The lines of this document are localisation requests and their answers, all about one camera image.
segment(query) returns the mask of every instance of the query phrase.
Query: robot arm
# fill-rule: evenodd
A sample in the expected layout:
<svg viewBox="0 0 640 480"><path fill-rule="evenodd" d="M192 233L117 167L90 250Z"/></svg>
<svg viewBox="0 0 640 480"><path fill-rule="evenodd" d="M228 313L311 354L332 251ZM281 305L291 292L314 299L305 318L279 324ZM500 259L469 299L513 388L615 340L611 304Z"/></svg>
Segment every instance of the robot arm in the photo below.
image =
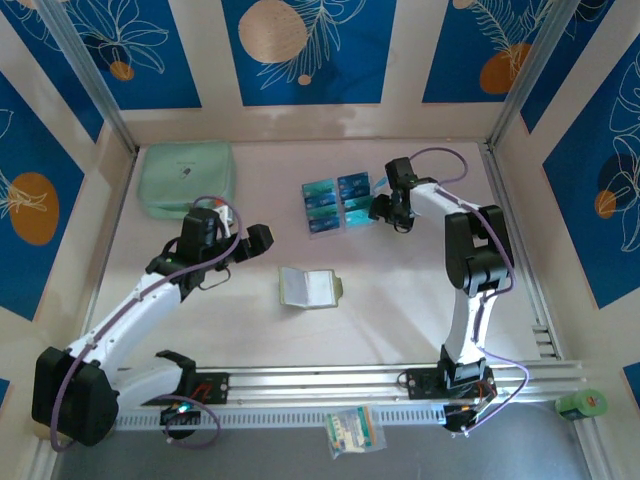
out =
<svg viewBox="0 0 640 480"><path fill-rule="evenodd" d="M408 158L389 162L385 170L391 195L377 196L369 216L375 220L383 218L404 233L411 231L415 217L419 216L431 219L444 230L447 276L456 294L451 330L438 362L436 390L457 394L491 375L477 347L484 346L496 299L491 294L503 289L508 281L508 269L496 245L469 209L485 217L513 264L502 210L464 202L434 179L419 179ZM427 386L419 389L423 393L429 390Z"/></svg>
<svg viewBox="0 0 640 480"><path fill-rule="evenodd" d="M226 222L217 211L192 208L185 216L180 237L167 243L133 292L103 322L64 351L49 347L40 355L32 403L35 421L51 426L63 380L80 359L63 392L57 431L86 446L95 445L106 436L120 408L134 408L162 394L189 395L193 391L196 364L174 352L159 352L146 367L120 367L144 336L204 281L206 270L224 270L230 262L240 263L261 255L273 244L265 225L253 225L247 229L248 238L237 239L239 233L229 235L223 223ZM207 269L197 267L205 262L216 263ZM122 314L123 307L129 304L132 305ZM106 332L99 336L98 332L105 328ZM88 353L83 353L88 346Z"/></svg>

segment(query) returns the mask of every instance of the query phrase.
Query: small plastic packet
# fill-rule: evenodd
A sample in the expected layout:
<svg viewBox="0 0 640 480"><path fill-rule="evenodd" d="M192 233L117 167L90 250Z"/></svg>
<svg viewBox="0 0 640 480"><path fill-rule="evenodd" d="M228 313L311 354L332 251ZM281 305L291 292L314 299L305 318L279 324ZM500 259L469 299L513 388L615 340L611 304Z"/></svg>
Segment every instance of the small plastic packet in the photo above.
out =
<svg viewBox="0 0 640 480"><path fill-rule="evenodd" d="M325 427L334 459L343 453L376 452L387 447L378 415L370 407L329 413L325 419Z"/></svg>

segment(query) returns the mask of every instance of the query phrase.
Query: green cylinder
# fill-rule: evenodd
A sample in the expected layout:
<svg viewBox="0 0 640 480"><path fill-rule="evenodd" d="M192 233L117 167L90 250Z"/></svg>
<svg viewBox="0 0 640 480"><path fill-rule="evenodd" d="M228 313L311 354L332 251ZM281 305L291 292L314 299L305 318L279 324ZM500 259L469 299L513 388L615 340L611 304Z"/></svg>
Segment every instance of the green cylinder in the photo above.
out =
<svg viewBox="0 0 640 480"><path fill-rule="evenodd" d="M556 400L556 412L567 420L596 417L607 412L607 399L598 390L588 389Z"/></svg>

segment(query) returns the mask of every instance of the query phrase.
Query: green pouch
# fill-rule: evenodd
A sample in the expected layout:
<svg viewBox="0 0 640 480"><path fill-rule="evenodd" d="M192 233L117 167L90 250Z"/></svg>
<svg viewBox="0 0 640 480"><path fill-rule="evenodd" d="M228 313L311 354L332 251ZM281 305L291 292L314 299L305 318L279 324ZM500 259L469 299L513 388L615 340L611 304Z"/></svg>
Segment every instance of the green pouch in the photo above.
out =
<svg viewBox="0 0 640 480"><path fill-rule="evenodd" d="M229 142L158 143L144 157L138 199L153 218L182 219L202 195L233 201L235 181Z"/></svg>

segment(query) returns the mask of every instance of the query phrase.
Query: purple cable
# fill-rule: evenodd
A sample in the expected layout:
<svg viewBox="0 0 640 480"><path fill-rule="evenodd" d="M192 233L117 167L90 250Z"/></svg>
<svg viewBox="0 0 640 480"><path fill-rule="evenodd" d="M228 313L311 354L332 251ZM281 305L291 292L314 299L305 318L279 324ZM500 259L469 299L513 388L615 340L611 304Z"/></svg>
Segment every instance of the purple cable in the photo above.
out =
<svg viewBox="0 0 640 480"><path fill-rule="evenodd" d="M67 374L62 379L62 383L60 384L60 388L58 389L58 393L56 394L56 399L53 402L53 411L51 412L51 427L49 432L50 433L49 438L51 440L51 448L53 448L54 451L58 453L64 452L75 443L75 441L72 441L67 445L60 444L60 440L58 438L58 421L60 419L60 408L62 406L62 400L64 399L64 394L67 391L67 388L69 387L69 383L71 383L71 379L73 378L73 375L75 374L76 370L78 370L78 367L80 366L84 358L93 349L93 345L95 345L98 341L100 341L100 339L102 339L102 337L104 337L104 335L109 330L111 330L111 328L116 324L116 322L118 322L118 320L120 320L129 310L131 310L131 308L136 303L142 301L147 295L149 295L149 293L153 292L156 288L164 285L167 282L170 282L171 280L173 280L174 278L180 275L185 275L187 273L191 273L196 270L200 270L200 269L215 265L220 260L223 260L224 258L226 258L231 252L233 252L235 248L238 246L238 244L240 243L240 235L242 233L242 219L240 218L240 215L238 214L238 211L235 209L235 207L231 205L231 203L227 202L224 198L218 197L216 195L204 195L202 197L198 197L195 200L195 202L193 202L193 206L195 206L198 202L202 200L217 200L219 202L222 202L224 205L228 206L231 209L231 211L233 212L236 218L236 221L238 222L238 234L236 235L236 238L233 240L233 242L231 243L231 246L224 253L218 255L213 260L209 260L203 263L199 263L198 265L193 265L191 267L178 270L177 272L174 272L171 275L167 275L166 277L158 280L157 282L153 283L149 287L145 288L137 298L132 298L127 303L125 303L123 307L120 310L118 310L113 315L113 317L111 317L111 319L104 325L104 327L102 327L100 330L98 330L98 332L96 332L96 334L93 337L92 344L87 344L80 352L80 355L78 355L76 359L73 361L73 363L71 364L71 367L69 367Z"/></svg>
<svg viewBox="0 0 640 480"><path fill-rule="evenodd" d="M169 437L167 439L167 441L169 442L169 445L174 445L178 448L186 448L188 450L204 450L205 448L212 447L218 441L218 437L220 436L220 431L222 430L222 427L220 426L220 419L215 413L213 413L213 410L207 407L204 403L201 403L189 397L183 397L182 395L160 395L159 397L154 398L154 400L175 400L178 402L190 403L192 405L195 405L201 410L207 412L211 416L211 418L213 418L213 421L216 422L216 426L218 427L216 429L215 436L211 440L207 440L206 442L203 442L203 443L176 442L175 439ZM171 422L168 421L164 427L164 433L167 436L169 436L170 423Z"/></svg>
<svg viewBox="0 0 640 480"><path fill-rule="evenodd" d="M464 167L464 171L462 172L461 175L459 175L459 176L457 176L455 178L448 178L446 180L442 180L442 181L438 182L438 185L446 185L448 183L459 182L460 180L462 180L464 177L467 176L467 173L469 173L469 162L467 162L467 159L464 158L462 155L460 155L460 153L456 152L455 150L453 150L451 148L447 148L447 147L423 148L422 150L418 150L416 153L411 155L409 157L409 161L411 161L414 158L422 155L423 153L427 153L427 152L447 152L447 153L450 153L451 155L454 155L455 157L457 157L462 162L462 166Z"/></svg>
<svg viewBox="0 0 640 480"><path fill-rule="evenodd" d="M529 369L527 367L525 367L524 365L522 365L521 363L518 363L515 360L509 360L508 358L501 357L500 355L495 355L495 354L493 354L491 352L487 352L484 348L479 347L478 345L476 345L476 348L478 350L480 350L482 353L484 353L484 355L486 357L491 357L494 360L498 360L500 362L505 362L505 363L508 363L510 365L513 365L514 367L518 367L524 373L524 380L522 380L522 383L520 384L520 386L518 386L518 388L516 388L515 391L511 395L509 395L509 397L503 403L498 405L496 407L496 409L491 411L491 413L489 413L486 417L481 418L480 420L478 420L475 423L475 425L471 425L465 431L465 434L468 434L469 432L472 432L473 430L478 428L480 425L482 425L484 422L486 422L487 420L489 420L493 416L497 415L498 412L500 412L504 407L507 406L507 404L511 403L513 401L513 399L518 396L518 394L522 391L522 389L524 389L524 387L527 386L527 384L529 383L529 379L531 378L531 374L529 373Z"/></svg>

